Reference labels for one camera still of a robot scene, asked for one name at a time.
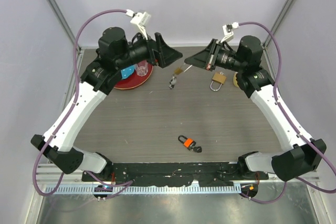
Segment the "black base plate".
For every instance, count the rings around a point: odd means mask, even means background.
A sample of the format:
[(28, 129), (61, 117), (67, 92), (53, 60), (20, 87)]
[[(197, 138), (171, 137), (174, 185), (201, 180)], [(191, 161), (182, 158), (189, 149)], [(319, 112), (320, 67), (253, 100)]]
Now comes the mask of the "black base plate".
[(232, 185), (237, 180), (267, 180), (263, 172), (243, 173), (236, 163), (115, 163), (105, 181), (133, 181), (139, 187), (182, 187), (198, 181), (201, 187)]

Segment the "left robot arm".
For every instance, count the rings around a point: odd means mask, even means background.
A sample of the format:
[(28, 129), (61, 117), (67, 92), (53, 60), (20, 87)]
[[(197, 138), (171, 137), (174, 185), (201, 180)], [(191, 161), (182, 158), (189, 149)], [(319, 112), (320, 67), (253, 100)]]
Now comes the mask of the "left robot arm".
[(79, 90), (61, 116), (43, 135), (34, 135), (31, 143), (61, 169), (71, 174), (77, 169), (93, 172), (105, 182), (112, 174), (111, 161), (100, 153), (82, 151), (74, 146), (75, 139), (95, 108), (121, 81), (121, 71), (141, 61), (165, 68), (182, 58), (182, 53), (168, 46), (160, 33), (145, 39), (141, 33), (135, 42), (126, 39), (120, 27), (106, 29), (98, 41), (97, 57), (83, 72)]

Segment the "orange black padlock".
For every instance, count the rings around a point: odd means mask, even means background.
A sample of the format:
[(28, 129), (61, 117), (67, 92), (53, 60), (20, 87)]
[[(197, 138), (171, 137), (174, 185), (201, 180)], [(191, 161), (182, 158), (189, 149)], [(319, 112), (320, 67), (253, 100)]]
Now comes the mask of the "orange black padlock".
[(178, 141), (180, 143), (182, 143), (183, 146), (186, 147), (189, 151), (191, 151), (194, 148), (194, 146), (196, 145), (196, 142), (193, 139), (188, 138), (184, 135), (180, 135), (178, 137)]

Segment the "blue dotted plate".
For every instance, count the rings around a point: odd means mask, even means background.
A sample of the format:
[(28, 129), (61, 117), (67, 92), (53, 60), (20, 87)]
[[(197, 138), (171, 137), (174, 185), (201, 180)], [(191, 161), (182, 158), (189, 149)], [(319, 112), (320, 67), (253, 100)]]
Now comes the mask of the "blue dotted plate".
[(129, 78), (134, 73), (134, 65), (121, 70), (122, 80)]

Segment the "clear plastic cup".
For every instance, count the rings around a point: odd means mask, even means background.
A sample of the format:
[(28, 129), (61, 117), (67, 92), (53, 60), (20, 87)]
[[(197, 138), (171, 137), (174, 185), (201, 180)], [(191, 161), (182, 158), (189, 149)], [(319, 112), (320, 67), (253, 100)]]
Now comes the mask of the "clear plastic cup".
[(148, 74), (148, 62), (146, 60), (143, 60), (139, 63), (136, 63), (134, 65), (136, 74), (140, 77), (146, 76)]

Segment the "large brass padlock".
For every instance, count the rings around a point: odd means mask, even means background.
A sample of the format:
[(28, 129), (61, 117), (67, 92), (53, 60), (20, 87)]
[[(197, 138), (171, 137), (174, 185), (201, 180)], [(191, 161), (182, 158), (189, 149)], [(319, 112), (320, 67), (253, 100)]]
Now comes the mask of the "large brass padlock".
[(212, 77), (212, 81), (209, 85), (209, 88), (214, 91), (217, 92), (221, 89), (221, 87), (223, 86), (223, 84), (225, 83), (227, 77), (225, 76), (225, 74), (223, 72), (215, 72), (213, 77)]

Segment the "beige mug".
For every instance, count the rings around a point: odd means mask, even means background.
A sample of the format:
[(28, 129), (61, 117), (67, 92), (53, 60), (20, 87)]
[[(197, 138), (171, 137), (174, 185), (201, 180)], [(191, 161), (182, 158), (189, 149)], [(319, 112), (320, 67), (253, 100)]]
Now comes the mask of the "beige mug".
[(239, 87), (238, 81), (237, 81), (237, 72), (235, 72), (233, 75), (233, 85), (237, 88)]

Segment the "panda keychain with keys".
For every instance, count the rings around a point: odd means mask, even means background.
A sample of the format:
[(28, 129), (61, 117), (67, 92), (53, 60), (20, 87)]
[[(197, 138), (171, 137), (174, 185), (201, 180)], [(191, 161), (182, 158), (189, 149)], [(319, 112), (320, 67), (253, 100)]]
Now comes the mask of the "panda keychain with keys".
[(173, 76), (169, 81), (169, 89), (172, 90), (175, 87), (176, 82), (177, 82), (177, 77)]

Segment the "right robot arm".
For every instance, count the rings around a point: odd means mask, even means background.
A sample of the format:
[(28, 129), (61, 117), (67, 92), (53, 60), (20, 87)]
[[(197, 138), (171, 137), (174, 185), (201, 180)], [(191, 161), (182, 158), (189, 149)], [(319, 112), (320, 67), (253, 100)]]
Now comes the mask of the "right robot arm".
[(268, 172), (287, 182), (315, 170), (321, 162), (317, 152), (325, 153), (327, 146), (304, 130), (281, 96), (274, 94), (275, 82), (260, 65), (262, 55), (260, 40), (248, 35), (240, 40), (237, 50), (226, 49), (212, 39), (204, 50), (184, 62), (209, 71), (221, 67), (236, 72), (239, 88), (261, 110), (280, 142), (282, 153), (251, 152), (239, 157), (239, 177), (250, 179), (256, 172)]

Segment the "black keys of orange padlock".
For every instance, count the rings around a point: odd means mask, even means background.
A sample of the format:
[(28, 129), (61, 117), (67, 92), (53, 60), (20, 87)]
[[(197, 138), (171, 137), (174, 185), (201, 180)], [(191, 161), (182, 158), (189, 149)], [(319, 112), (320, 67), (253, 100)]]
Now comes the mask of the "black keys of orange padlock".
[(200, 146), (194, 146), (192, 148), (192, 151), (195, 153), (201, 153), (202, 152), (202, 148)]

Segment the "red round tray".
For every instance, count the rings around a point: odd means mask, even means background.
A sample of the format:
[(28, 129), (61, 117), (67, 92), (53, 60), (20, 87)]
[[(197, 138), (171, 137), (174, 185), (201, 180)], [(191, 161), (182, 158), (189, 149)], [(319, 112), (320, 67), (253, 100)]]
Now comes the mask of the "red round tray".
[(114, 86), (114, 89), (131, 90), (143, 85), (146, 81), (148, 81), (149, 77), (153, 72), (153, 66), (151, 64), (148, 64), (148, 70), (148, 74), (143, 77), (138, 76), (136, 71), (134, 70), (134, 73), (129, 78), (119, 81)]

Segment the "small brass padlock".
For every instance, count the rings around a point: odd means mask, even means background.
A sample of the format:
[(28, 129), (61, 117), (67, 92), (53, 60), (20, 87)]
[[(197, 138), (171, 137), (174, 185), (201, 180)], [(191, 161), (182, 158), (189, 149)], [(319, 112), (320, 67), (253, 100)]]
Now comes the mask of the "small brass padlock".
[(187, 72), (188, 69), (190, 69), (192, 66), (193, 66), (193, 65), (189, 65), (189, 64), (185, 64), (185, 63), (184, 63), (184, 64), (182, 64), (181, 66), (179, 66), (178, 68), (176, 68), (176, 69), (174, 70), (173, 74), (174, 74), (175, 76), (178, 76), (178, 75), (180, 75), (180, 74), (182, 74), (182, 73)]

